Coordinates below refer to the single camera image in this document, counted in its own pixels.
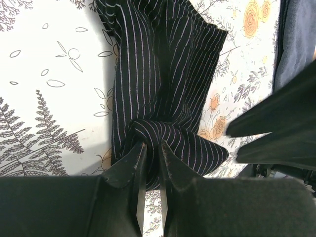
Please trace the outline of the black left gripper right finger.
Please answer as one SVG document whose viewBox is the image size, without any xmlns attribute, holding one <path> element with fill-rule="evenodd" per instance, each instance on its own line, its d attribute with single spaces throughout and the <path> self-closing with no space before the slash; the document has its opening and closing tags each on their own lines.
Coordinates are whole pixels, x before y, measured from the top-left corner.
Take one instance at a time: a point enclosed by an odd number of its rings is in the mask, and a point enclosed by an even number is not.
<svg viewBox="0 0 316 237">
<path fill-rule="evenodd" d="M 316 205 L 292 179 L 209 179 L 159 146 L 166 237 L 313 237 Z"/>
</svg>

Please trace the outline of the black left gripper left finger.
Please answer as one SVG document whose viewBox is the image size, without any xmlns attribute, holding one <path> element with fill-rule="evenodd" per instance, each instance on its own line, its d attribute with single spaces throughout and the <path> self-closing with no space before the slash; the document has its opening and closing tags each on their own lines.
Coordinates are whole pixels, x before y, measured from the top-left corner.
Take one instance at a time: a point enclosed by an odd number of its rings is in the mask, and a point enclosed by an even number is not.
<svg viewBox="0 0 316 237">
<path fill-rule="evenodd" d="M 140 237 L 147 145 L 97 176 L 2 177 L 3 237 Z"/>
</svg>

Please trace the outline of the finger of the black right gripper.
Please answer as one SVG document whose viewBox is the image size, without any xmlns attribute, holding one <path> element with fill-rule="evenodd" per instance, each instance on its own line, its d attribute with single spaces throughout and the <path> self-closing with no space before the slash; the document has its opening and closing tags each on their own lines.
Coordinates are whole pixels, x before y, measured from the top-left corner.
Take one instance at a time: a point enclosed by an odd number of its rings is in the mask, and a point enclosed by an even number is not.
<svg viewBox="0 0 316 237">
<path fill-rule="evenodd" d="M 291 128 L 316 120 L 316 62 L 313 61 L 287 85 L 231 121 L 230 137 L 243 137 Z"/>
<path fill-rule="evenodd" d="M 270 133 L 242 146 L 238 163 L 281 164 L 302 169 L 316 169 L 316 134 L 313 131 Z"/>
</svg>

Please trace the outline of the black pinstriped underwear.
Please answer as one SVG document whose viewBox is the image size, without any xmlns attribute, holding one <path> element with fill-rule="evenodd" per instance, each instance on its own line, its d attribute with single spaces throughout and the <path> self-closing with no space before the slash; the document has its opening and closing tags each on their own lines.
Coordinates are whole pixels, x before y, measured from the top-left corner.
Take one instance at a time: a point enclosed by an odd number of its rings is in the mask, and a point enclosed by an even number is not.
<svg viewBox="0 0 316 237">
<path fill-rule="evenodd" d="M 159 188 L 161 141 L 198 174 L 215 170 L 228 151 L 198 129 L 227 32 L 188 0 L 99 0 L 96 8 L 118 44 L 111 162 L 147 144 L 147 191 Z"/>
</svg>

